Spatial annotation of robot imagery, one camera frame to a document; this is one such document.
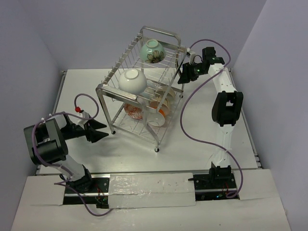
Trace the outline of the steel two-tier dish rack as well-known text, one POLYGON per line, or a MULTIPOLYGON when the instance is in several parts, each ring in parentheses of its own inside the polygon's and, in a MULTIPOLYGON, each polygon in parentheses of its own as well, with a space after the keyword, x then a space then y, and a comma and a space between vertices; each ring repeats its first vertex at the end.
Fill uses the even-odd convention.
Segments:
POLYGON ((159 152, 183 97, 175 86, 186 47, 175 32, 143 26, 96 88, 112 134, 144 139, 159 152))

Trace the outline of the white bowl beige outside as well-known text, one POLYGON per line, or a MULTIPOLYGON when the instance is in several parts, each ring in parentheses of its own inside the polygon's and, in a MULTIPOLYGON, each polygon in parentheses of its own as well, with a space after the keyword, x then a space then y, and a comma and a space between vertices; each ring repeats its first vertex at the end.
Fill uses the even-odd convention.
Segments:
POLYGON ((175 92, 172 88, 168 90, 168 86, 162 86, 157 90, 157 93, 160 94, 162 97, 164 96, 165 93, 167 93, 166 95, 166 100, 168 100, 170 103, 173 103, 175 101, 175 92))

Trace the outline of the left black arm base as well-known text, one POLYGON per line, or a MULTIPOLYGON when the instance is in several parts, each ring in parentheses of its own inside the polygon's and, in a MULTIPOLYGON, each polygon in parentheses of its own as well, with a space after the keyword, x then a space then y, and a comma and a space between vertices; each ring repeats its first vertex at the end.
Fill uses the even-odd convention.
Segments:
MULTIPOLYGON (((94 177, 91 188, 80 195, 87 205, 95 205, 99 209, 109 209, 109 177, 94 177)), ((83 205, 80 197, 71 189, 64 191, 63 205, 83 205)))

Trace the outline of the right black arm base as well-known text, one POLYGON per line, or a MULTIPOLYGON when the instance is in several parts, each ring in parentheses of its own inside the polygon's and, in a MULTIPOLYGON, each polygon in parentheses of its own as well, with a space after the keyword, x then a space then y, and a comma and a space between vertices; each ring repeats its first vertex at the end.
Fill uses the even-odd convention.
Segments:
POLYGON ((208 173, 193 174, 196 201, 237 199, 237 185, 231 167, 211 167, 208 173))

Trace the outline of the white bowl pink rim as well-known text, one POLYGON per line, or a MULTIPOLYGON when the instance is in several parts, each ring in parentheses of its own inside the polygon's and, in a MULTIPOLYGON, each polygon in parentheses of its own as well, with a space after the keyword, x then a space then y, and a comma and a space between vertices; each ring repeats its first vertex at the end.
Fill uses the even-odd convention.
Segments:
POLYGON ((155 126, 155 127, 161 127, 166 122, 166 110, 161 107, 158 112, 155 113, 149 113, 147 117, 147 123, 155 126))

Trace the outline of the pale green bowl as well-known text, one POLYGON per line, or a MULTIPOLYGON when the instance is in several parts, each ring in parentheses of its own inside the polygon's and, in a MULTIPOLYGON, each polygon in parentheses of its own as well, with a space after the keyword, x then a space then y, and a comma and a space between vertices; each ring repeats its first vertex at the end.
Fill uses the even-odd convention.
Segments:
POLYGON ((166 52, 156 39, 148 40, 141 48, 140 58, 145 63, 156 64, 165 59, 166 52))

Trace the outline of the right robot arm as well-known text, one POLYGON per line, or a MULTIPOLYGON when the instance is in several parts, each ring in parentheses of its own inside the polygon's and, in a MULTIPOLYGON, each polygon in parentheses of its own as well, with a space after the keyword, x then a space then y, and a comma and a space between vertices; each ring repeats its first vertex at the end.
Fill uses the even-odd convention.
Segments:
POLYGON ((209 177, 206 180, 214 188, 220 188, 231 178, 230 145, 231 135, 236 122, 239 120, 244 95, 237 91, 231 82, 231 77, 223 58, 216 56, 214 47, 206 47, 202 50, 202 61, 194 61, 196 53, 190 48, 187 49, 190 58, 188 63, 182 65, 182 74, 179 84, 189 83, 198 79, 200 75, 208 74, 210 78, 206 81, 213 81, 217 96, 212 107, 211 117, 216 123, 219 131, 215 143, 202 141, 191 137, 184 130, 182 123, 183 112, 180 114, 180 127, 183 133, 190 139, 216 146, 219 150, 214 154, 211 163, 209 177))

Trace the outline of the red patterned bowl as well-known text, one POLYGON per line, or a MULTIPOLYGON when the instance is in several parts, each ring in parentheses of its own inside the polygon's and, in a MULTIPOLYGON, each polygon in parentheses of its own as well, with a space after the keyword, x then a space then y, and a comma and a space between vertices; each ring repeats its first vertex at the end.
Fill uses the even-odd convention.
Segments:
POLYGON ((129 117, 137 120, 143 119, 143 111, 141 108, 138 108, 128 103, 125 103, 123 108, 129 117))

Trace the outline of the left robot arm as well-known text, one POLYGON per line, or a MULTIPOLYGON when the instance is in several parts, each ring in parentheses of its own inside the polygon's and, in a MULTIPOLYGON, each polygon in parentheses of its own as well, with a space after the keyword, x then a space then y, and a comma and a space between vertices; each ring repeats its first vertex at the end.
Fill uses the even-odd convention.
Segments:
POLYGON ((68 154, 67 140, 85 137, 95 143, 108 136, 99 131, 107 125, 98 122, 82 111, 77 115, 79 121, 73 123, 65 112, 50 115, 38 125, 24 128, 24 136, 31 161, 36 165, 52 167, 61 172, 61 184, 65 184, 79 193, 87 193, 94 187, 95 181, 89 170, 68 154))

